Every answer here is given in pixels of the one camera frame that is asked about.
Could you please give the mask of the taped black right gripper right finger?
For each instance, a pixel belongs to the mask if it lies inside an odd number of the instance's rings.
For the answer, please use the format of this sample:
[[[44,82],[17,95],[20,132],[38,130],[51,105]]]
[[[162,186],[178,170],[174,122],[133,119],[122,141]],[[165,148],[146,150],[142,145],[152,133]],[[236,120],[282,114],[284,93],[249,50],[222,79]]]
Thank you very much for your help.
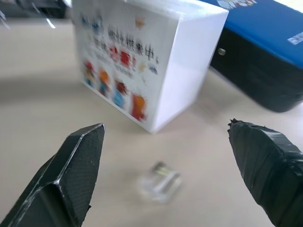
[[[303,225],[303,153],[281,132],[232,119],[229,141],[242,179],[276,227]]]

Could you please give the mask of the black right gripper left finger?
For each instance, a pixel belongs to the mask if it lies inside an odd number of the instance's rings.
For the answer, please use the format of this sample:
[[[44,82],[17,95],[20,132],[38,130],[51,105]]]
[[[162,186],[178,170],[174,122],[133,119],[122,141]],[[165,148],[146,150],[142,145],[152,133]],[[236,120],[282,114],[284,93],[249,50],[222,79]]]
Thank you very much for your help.
[[[91,205],[105,135],[102,123],[71,133],[36,172],[2,227],[80,227]]]

